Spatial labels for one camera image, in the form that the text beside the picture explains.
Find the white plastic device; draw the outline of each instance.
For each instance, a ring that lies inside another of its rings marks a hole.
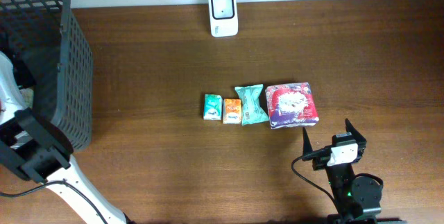
[[[211,34],[215,37],[227,37],[237,34],[236,0],[208,0],[210,9]]]
[[[71,166],[61,168],[47,177],[48,182],[65,180],[82,192],[97,207],[109,224],[126,224],[125,214],[111,205],[94,185],[82,173],[73,155],[69,158]],[[74,211],[87,223],[103,223],[94,209],[81,196],[63,184],[53,184],[47,187],[58,194]]]
[[[14,118],[16,111],[27,108],[12,69],[12,62],[0,52],[0,125]]]
[[[343,137],[346,135],[351,135],[351,133],[345,133],[336,135],[337,137]],[[344,146],[338,146],[331,148],[332,154],[330,155],[330,160],[327,166],[334,166],[343,163],[353,162],[358,156],[358,144],[348,144]]]

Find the snack packet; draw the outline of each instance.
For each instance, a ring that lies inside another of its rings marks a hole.
[[[222,119],[222,97],[219,95],[205,95],[205,106],[203,108],[204,120]]]
[[[235,87],[242,100],[242,125],[268,121],[268,116],[259,104],[259,95],[264,85]]]
[[[242,122],[242,105],[240,99],[223,100],[224,124],[240,124]]]
[[[308,83],[268,86],[266,100],[272,129],[313,126],[319,121]]]

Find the wooden tabletop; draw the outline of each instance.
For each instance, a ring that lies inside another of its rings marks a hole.
[[[384,180],[382,214],[444,219],[444,0],[240,3],[239,34],[210,35],[207,5],[75,10],[94,54],[85,175],[141,224],[300,221],[335,212],[290,169],[301,128],[202,120],[203,95],[309,82],[314,148],[368,140],[355,173]],[[328,188],[309,162],[298,170]],[[0,191],[34,187],[0,168]],[[2,223],[82,223],[49,190],[0,199]]]

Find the teal packet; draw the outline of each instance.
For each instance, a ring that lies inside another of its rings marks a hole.
[[[242,100],[242,125],[268,121],[268,116],[259,104],[259,95],[264,85],[235,87]]]
[[[222,96],[205,95],[204,120],[222,120]]]

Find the plastic crate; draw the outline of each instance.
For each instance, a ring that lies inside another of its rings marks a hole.
[[[82,150],[92,136],[93,57],[70,2],[0,0],[0,33],[37,83],[33,110]]]

